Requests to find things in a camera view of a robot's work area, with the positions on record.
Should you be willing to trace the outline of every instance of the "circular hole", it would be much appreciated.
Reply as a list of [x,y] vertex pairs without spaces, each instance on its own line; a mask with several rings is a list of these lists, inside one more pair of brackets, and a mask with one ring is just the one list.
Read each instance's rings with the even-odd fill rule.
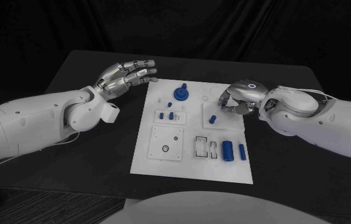
[[162,152],[167,152],[170,150],[170,147],[167,145],[162,146]]

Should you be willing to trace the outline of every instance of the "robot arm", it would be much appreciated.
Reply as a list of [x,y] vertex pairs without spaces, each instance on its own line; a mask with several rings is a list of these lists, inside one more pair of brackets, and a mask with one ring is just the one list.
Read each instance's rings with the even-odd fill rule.
[[157,78],[152,60],[116,63],[93,86],[80,90],[23,98],[0,105],[0,159],[31,153],[95,127],[113,123],[119,108],[108,101]]
[[[239,103],[237,107],[226,106],[229,98]],[[240,115],[253,113],[257,108],[259,119],[277,133],[296,135],[313,145],[351,157],[351,102],[335,98],[316,101],[299,89],[279,86],[269,91],[262,84],[243,80],[229,86],[217,104],[223,110]]]

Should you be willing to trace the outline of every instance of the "white board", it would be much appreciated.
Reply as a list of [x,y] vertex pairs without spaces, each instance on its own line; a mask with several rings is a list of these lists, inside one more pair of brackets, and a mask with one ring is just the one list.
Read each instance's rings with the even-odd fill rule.
[[[187,84],[188,98],[184,101],[177,101],[172,92],[181,87],[183,83]],[[217,99],[227,87],[229,84],[165,79],[158,79],[157,83],[149,83],[135,144],[134,161],[129,170],[132,174],[253,184],[243,118],[240,115],[220,114],[224,112],[220,110],[218,112],[216,111]],[[203,111],[203,108],[207,108],[207,106],[210,107],[208,112]],[[160,116],[157,110],[164,112],[164,118],[168,117],[170,112],[174,112],[174,114],[177,114],[177,112],[184,112],[185,125],[170,124],[167,120],[160,122],[160,120],[157,120],[157,116]],[[227,123],[223,123],[218,128],[210,128],[203,122],[204,120],[208,121],[208,118],[203,117],[208,117],[207,115],[213,114],[214,111],[217,120],[221,119],[218,121],[216,120],[214,124],[210,125],[216,125],[217,122],[220,125],[220,121],[229,117]],[[167,160],[167,153],[162,159],[149,158],[149,149],[157,145],[154,145],[151,141],[154,126],[183,129],[181,161],[177,160],[178,158]],[[216,142],[217,159],[195,157],[195,137],[206,137],[208,143]],[[233,142],[234,161],[231,162],[223,160],[223,141]],[[239,144],[244,145],[246,161],[240,160]],[[155,146],[155,150],[162,154],[160,145],[161,144]]]

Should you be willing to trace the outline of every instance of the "table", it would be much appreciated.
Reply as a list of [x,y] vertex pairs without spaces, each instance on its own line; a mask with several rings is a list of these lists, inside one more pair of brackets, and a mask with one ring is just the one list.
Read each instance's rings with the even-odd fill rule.
[[[240,79],[267,88],[285,85],[321,89],[313,72],[300,66],[72,51],[46,93],[92,85],[115,62],[157,61],[157,77],[211,83]],[[351,158],[298,137],[279,135],[257,112],[244,117],[253,185],[129,174],[147,85],[111,102],[121,108],[115,123],[99,122],[75,142],[53,146],[0,165],[0,186],[56,190],[131,199],[178,191],[249,195],[305,212],[351,215]]]

